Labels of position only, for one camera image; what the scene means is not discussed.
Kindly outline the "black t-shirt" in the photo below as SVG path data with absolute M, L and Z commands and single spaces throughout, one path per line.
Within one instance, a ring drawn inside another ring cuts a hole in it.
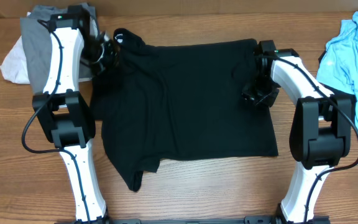
M 278 155 L 270 111 L 244 100 L 256 75 L 254 39 L 157 47 L 120 28 L 117 61 L 93 79 L 91 110 L 127 187 L 162 159 Z

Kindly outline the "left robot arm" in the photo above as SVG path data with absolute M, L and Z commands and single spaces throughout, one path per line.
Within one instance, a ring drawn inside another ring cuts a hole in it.
M 34 95 L 34 114 L 52 152 L 62 157 L 75 199 L 75 223 L 109 223 L 93 160 L 95 119 L 79 91 L 80 64 L 91 76 L 103 73 L 116 59 L 114 42 L 98 30 L 95 17 L 82 5 L 40 20 L 52 39 L 52 59 L 46 84 Z

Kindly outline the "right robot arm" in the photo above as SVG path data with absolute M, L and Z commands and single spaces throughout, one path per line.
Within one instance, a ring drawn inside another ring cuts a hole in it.
M 271 40 L 254 50 L 257 74 L 242 90 L 246 102 L 269 108 L 283 89 L 295 105 L 289 147 L 295 170 L 275 215 L 249 216 L 245 223 L 329 223 L 314 206 L 329 173 L 351 146 L 352 100 L 336 95 L 307 71 L 293 49 L 278 50 Z

